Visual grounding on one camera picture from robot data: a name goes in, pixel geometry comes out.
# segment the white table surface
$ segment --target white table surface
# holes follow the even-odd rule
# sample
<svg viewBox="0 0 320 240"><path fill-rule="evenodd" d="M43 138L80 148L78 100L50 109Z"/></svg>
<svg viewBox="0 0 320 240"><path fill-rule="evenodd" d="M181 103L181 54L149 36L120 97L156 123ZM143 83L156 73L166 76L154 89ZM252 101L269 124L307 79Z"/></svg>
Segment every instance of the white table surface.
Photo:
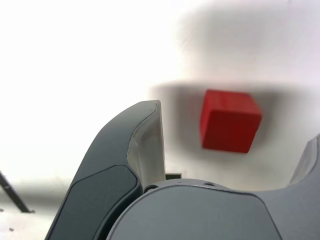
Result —
<svg viewBox="0 0 320 240"><path fill-rule="evenodd" d="M0 1L0 239L42 240L98 131L162 102L168 173L239 190L285 187L320 133L316 0ZM252 93L264 120L248 154L202 150L207 88Z"/></svg>

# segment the red cube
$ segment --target red cube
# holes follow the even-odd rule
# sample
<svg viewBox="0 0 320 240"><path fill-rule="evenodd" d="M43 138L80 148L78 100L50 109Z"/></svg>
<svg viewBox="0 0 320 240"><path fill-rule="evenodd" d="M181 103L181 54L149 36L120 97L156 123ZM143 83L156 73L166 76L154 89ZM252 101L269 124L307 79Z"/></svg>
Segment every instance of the red cube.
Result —
<svg viewBox="0 0 320 240"><path fill-rule="evenodd" d="M262 112L247 93L207 90L200 120L205 149L248 153Z"/></svg>

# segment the gray plastic housing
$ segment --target gray plastic housing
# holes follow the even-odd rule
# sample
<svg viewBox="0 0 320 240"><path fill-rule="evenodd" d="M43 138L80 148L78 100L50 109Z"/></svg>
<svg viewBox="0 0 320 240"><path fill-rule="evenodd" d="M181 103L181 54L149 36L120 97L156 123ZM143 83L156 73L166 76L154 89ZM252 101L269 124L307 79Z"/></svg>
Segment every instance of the gray plastic housing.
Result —
<svg viewBox="0 0 320 240"><path fill-rule="evenodd" d="M161 104L137 103L92 142L46 240L318 240L319 138L307 143L286 188L164 181ZM143 194L149 185L156 189Z"/></svg>
<svg viewBox="0 0 320 240"><path fill-rule="evenodd" d="M105 239L143 186L165 179L161 103L139 102L97 134L45 239Z"/></svg>

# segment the metal rod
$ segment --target metal rod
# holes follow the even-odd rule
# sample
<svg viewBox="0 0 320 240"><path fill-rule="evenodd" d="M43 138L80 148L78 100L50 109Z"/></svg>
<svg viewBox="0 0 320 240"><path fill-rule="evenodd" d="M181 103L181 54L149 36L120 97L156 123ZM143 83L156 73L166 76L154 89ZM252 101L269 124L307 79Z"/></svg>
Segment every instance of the metal rod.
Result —
<svg viewBox="0 0 320 240"><path fill-rule="evenodd" d="M0 186L3 188L8 197L14 202L14 204L20 209L22 213L32 213L27 205L22 201L19 195L16 193L14 187L7 180L5 175L0 171Z"/></svg>

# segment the dark gray panel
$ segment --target dark gray panel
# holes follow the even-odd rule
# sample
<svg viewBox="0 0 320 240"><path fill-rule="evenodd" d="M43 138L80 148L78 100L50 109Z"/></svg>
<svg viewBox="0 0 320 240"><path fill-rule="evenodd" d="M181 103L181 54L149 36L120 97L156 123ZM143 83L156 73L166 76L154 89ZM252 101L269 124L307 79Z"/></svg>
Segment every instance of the dark gray panel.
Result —
<svg viewBox="0 0 320 240"><path fill-rule="evenodd" d="M143 143L153 138L153 149L159 155L153 162L163 168L152 173L158 181L165 179L161 123L160 102L143 101L124 110L102 128L85 154L46 240L107 237L120 213L143 194L139 174L152 179L143 168L139 169L140 173L132 171L128 163L132 141L140 146L139 153L149 153L149 149L143 150L149 145ZM143 156L141 160L135 159L139 154L131 155L131 162L150 159L149 154Z"/></svg>
<svg viewBox="0 0 320 240"><path fill-rule="evenodd" d="M158 101L139 102L109 121L90 145L73 182L111 166L127 164L131 137L139 124L156 111L157 104Z"/></svg>
<svg viewBox="0 0 320 240"><path fill-rule="evenodd" d="M62 206L50 240L94 239L110 210L136 184L136 177L123 165L77 182Z"/></svg>
<svg viewBox="0 0 320 240"><path fill-rule="evenodd" d="M249 194L171 185L137 199L107 240L280 240L264 203Z"/></svg>

